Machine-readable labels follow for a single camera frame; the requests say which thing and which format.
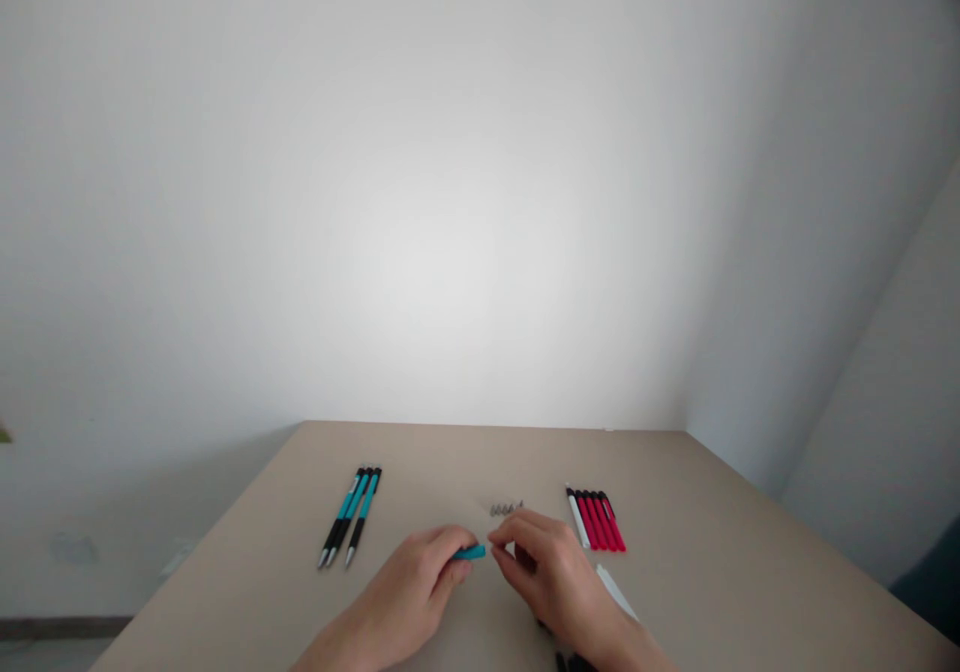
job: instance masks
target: left hand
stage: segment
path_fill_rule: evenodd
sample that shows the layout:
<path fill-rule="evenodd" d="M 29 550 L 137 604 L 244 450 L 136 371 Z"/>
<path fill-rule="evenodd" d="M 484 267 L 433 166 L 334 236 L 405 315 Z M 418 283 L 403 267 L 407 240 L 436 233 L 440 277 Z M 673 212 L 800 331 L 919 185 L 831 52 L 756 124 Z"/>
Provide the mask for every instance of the left hand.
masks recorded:
<path fill-rule="evenodd" d="M 293 669 L 367 672 L 413 655 L 436 633 L 450 595 L 473 570 L 469 560 L 450 558 L 475 544 L 473 533 L 456 525 L 407 537 Z"/>

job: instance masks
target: hand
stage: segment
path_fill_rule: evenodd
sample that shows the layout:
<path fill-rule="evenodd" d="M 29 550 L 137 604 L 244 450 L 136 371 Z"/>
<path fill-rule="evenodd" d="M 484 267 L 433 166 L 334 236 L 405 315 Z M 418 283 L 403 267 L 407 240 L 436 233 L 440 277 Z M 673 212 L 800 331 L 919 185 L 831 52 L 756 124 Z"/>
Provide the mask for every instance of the hand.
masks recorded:
<path fill-rule="evenodd" d="M 317 635 L 294 670 L 380 670 L 402 662 L 436 633 L 453 590 L 473 570 L 451 560 L 477 544 L 449 525 L 407 537 L 356 601 Z"/>
<path fill-rule="evenodd" d="M 573 530 L 522 508 L 488 535 L 493 558 L 533 614 L 601 670 L 672 670 L 650 633 L 616 603 Z M 515 543 L 516 557 L 506 550 Z"/>

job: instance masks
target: table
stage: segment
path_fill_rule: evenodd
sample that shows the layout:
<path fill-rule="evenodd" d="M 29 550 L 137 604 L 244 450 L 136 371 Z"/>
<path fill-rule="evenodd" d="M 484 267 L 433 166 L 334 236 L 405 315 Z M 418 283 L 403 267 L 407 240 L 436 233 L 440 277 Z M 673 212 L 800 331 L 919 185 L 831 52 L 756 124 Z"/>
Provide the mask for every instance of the table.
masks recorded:
<path fill-rule="evenodd" d="M 349 570 L 320 548 L 361 463 L 383 466 Z M 306 422 L 94 666 L 282 670 L 409 532 L 478 537 L 494 502 L 572 524 L 569 482 L 610 496 L 606 567 L 692 670 L 955 670 L 960 650 L 684 432 Z M 554 643 L 488 556 L 402 669 L 553 670 Z"/>

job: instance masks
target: white pen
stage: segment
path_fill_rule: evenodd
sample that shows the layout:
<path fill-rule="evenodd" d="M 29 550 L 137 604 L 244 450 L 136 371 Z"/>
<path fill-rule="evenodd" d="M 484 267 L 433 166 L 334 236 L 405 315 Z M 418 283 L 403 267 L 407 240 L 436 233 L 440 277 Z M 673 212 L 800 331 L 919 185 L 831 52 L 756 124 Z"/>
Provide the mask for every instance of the white pen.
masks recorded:
<path fill-rule="evenodd" d="M 590 549 L 590 538 L 587 536 L 587 529 L 583 526 L 583 519 L 580 517 L 580 509 L 577 507 L 577 500 L 573 496 L 573 490 L 570 489 L 570 483 L 567 483 L 567 499 L 570 501 L 570 510 L 573 512 L 573 519 L 577 522 L 577 532 L 580 533 L 580 544 L 584 549 Z"/>

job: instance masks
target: baseboard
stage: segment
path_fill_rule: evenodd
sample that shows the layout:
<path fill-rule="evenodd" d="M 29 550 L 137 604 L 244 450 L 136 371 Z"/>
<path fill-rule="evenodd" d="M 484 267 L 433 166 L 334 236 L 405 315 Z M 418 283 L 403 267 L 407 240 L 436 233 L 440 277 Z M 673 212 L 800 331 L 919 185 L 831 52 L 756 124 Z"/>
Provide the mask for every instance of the baseboard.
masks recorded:
<path fill-rule="evenodd" d="M 0 640 L 116 637 L 133 617 L 0 617 Z"/>

